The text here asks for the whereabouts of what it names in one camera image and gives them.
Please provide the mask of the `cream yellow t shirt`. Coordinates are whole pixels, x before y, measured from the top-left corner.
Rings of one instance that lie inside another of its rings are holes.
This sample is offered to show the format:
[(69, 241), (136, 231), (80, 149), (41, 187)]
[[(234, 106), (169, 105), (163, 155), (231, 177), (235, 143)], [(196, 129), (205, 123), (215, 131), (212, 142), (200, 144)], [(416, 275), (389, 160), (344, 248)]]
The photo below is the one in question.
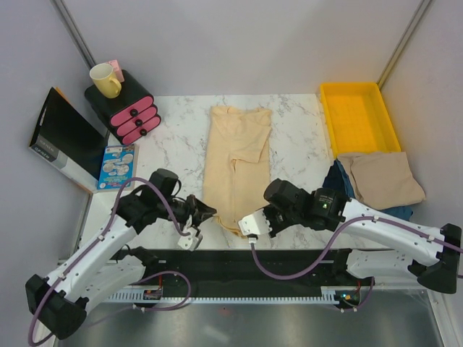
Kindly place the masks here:
[(272, 111), (214, 106), (205, 153), (203, 201), (216, 209), (215, 221), (242, 237), (238, 221), (266, 205), (270, 184)]

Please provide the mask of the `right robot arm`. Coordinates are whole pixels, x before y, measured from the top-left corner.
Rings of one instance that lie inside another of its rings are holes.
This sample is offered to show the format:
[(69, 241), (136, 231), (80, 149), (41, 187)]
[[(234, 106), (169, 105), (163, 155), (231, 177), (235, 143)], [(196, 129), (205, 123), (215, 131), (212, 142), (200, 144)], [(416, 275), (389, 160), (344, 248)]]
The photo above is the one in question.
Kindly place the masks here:
[(268, 233), (275, 236), (290, 226), (350, 234), (381, 244), (383, 251), (352, 250), (331, 266), (332, 278), (345, 285), (355, 278), (412, 277), (427, 289), (443, 294), (457, 290), (462, 230), (447, 223), (428, 227), (367, 207), (342, 192), (318, 188), (307, 192), (276, 179), (266, 188), (263, 214)]

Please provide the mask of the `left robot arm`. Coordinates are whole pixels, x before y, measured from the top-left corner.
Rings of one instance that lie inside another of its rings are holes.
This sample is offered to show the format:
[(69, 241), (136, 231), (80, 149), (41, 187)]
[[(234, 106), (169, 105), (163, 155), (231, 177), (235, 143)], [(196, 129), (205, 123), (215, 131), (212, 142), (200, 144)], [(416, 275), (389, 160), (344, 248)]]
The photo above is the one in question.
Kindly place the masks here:
[(133, 283), (156, 281), (159, 268), (142, 247), (119, 265), (108, 262), (158, 219), (174, 224), (183, 249), (197, 248), (199, 227), (216, 214), (216, 209), (193, 194), (184, 200), (175, 197), (173, 190), (179, 178), (169, 170), (158, 169), (149, 179), (133, 177), (125, 184), (136, 181), (140, 185), (129, 194), (117, 192), (106, 224), (93, 238), (48, 275), (32, 275), (27, 280), (27, 305), (33, 316), (28, 332), (30, 346), (40, 346), (52, 337), (68, 338), (108, 296)]

